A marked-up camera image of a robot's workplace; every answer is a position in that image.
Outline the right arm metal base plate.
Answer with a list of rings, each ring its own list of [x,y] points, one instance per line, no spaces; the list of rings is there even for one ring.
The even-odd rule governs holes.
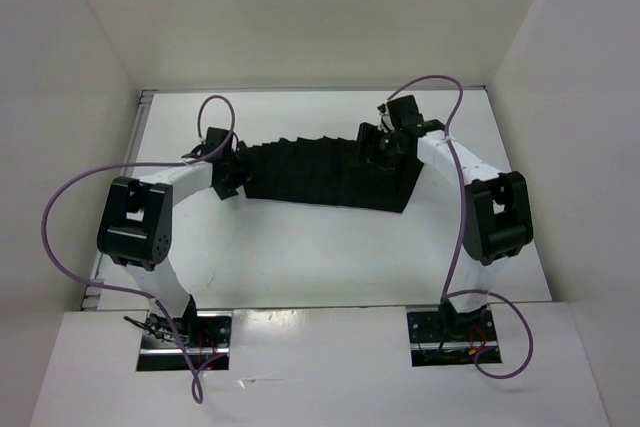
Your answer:
[[[442,308],[428,306],[406,311],[413,367],[472,365],[480,353],[480,364],[500,364],[494,319],[488,307],[470,319],[451,322]]]

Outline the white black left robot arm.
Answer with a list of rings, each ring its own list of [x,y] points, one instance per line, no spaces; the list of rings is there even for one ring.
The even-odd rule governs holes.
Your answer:
[[[169,260],[173,208],[210,188],[225,200],[250,176],[244,149],[225,150],[207,161],[189,159],[140,178],[118,177],[108,193],[98,230],[101,253],[123,267],[145,293],[154,326],[176,346],[199,334],[197,308]]]

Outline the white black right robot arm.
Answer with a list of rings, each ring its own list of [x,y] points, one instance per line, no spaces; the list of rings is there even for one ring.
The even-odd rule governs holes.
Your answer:
[[[460,227],[438,307],[440,332],[459,340],[486,311],[502,264],[533,239],[527,184],[522,174],[481,160],[438,121],[393,131],[360,125],[356,191],[371,205],[402,211],[424,166],[460,193]]]

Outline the black pleated skirt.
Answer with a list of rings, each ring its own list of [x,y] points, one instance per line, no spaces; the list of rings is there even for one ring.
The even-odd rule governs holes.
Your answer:
[[[402,156],[391,166],[360,163],[357,142],[343,138],[281,138],[246,149],[251,199],[401,213],[423,163]]]

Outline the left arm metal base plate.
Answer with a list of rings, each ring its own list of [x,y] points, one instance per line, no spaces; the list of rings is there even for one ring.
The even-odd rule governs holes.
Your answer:
[[[152,314],[148,314],[144,321],[128,316],[124,319],[142,330],[136,366],[138,372],[188,370],[175,336],[164,320]],[[196,369],[229,369],[232,319],[230,311],[199,312],[192,331],[181,333],[184,347]]]

